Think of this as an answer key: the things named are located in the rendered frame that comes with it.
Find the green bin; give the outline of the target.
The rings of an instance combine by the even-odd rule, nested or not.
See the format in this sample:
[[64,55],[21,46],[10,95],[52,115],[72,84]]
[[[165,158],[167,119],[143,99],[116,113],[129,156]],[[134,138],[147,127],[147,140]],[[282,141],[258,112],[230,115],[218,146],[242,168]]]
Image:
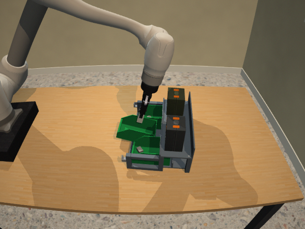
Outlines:
[[[161,129],[162,110],[163,110],[162,105],[148,105],[147,111],[145,112],[145,115],[144,115],[145,118],[157,120],[156,129]],[[148,115],[150,115],[151,117],[147,117]]]
[[144,117],[143,122],[138,123],[137,118],[137,115],[129,115],[121,118],[117,137],[133,142],[142,136],[156,135],[157,120]]
[[[136,147],[141,147],[143,153],[138,153]],[[133,141],[132,152],[134,154],[159,155],[160,152],[160,137],[157,136],[142,136]],[[136,160],[132,159],[132,163],[159,165],[159,161]],[[170,165],[170,158],[164,158],[164,166]]]

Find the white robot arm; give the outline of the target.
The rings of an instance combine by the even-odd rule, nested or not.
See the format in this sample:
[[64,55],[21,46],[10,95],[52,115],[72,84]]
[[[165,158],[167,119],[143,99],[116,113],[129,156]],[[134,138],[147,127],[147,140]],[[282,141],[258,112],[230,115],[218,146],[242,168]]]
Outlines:
[[11,101],[27,79],[26,58],[48,8],[134,34],[146,50],[142,81],[149,86],[161,85],[174,53],[174,39],[165,29],[143,25],[82,0],[27,0],[9,53],[0,62],[0,132],[9,133],[23,113],[22,109],[13,109]]

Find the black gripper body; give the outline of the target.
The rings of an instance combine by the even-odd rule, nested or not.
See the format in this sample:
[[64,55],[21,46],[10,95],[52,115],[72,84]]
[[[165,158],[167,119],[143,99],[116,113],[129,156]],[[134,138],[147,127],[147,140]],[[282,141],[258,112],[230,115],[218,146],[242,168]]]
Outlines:
[[156,93],[158,91],[158,88],[159,88],[159,86],[149,86],[142,81],[141,89],[145,92],[143,100],[146,99],[146,96],[148,96],[148,100],[149,100],[150,95],[153,93]]

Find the grey metal shelf rack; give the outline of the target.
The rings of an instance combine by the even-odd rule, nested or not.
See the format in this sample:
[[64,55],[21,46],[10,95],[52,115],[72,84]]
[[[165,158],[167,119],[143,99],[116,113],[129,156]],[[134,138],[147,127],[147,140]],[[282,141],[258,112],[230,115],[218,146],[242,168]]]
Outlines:
[[[195,140],[194,140],[194,128],[193,128],[193,112],[191,102],[191,92],[189,92],[188,101],[184,104],[185,116],[185,138],[182,152],[165,151],[165,132],[166,132],[166,110],[167,100],[163,98],[163,102],[150,101],[149,105],[162,105],[162,124],[161,129],[156,130],[156,136],[160,137],[160,152],[159,155],[146,155],[146,154],[134,154],[132,152],[133,142],[131,141],[130,151],[126,153],[126,157],[122,155],[122,162],[126,162],[127,168],[139,169],[139,170],[151,170],[151,171],[163,171],[164,168],[179,168],[185,169],[185,173],[190,172],[194,151],[195,151]],[[164,166],[164,157],[170,158],[170,165]],[[132,163],[132,159],[136,160],[148,160],[148,161],[159,161],[159,165],[149,164],[137,164]]]

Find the black case with orange latches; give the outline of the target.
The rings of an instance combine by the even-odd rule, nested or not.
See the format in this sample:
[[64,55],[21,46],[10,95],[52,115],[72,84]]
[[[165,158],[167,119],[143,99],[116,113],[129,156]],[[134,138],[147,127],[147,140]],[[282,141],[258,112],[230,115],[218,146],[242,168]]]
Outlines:
[[167,115],[164,150],[182,152],[185,132],[185,116]]

